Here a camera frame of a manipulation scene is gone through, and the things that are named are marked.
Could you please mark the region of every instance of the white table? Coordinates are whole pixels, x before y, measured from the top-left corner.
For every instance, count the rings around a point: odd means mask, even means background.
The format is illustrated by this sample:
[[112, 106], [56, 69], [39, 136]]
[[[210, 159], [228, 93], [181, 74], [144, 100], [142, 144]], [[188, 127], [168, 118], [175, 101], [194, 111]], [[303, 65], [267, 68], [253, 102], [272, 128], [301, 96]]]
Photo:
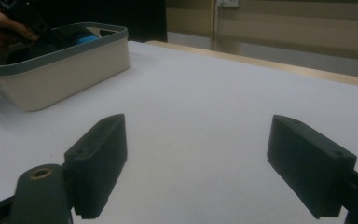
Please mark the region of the white table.
[[315, 220], [267, 163], [269, 128], [274, 114], [299, 119], [358, 156], [358, 86], [129, 46], [129, 70], [44, 110], [0, 95], [0, 200], [20, 174], [62, 164], [98, 120], [124, 113], [128, 161], [102, 215], [76, 224], [343, 223], [345, 211]]

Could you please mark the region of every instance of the object in bin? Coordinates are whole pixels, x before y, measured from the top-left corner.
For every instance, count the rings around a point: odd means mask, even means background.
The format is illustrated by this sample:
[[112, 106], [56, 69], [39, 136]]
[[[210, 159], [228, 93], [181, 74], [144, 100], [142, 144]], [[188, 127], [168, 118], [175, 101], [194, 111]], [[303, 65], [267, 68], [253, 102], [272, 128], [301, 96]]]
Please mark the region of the object in bin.
[[275, 115], [268, 143], [268, 162], [315, 218], [338, 217], [358, 224], [356, 156], [296, 119]]
[[0, 202], [0, 223], [73, 223], [98, 217], [127, 160], [124, 115], [100, 120], [64, 154], [65, 163], [23, 173], [13, 197]]
[[[51, 29], [51, 27], [46, 24], [44, 18], [32, 8], [32, 3], [33, 1], [29, 0], [0, 0], [3, 13], [12, 20], [23, 23], [35, 34], [40, 36], [39, 40], [35, 42], [31, 48], [19, 49], [10, 54], [7, 64], [23, 62], [60, 49], [66, 49], [74, 45], [90, 42], [98, 38], [82, 26]], [[5, 32], [16, 36], [23, 43], [30, 42], [14, 31], [9, 29], [4, 30]]]

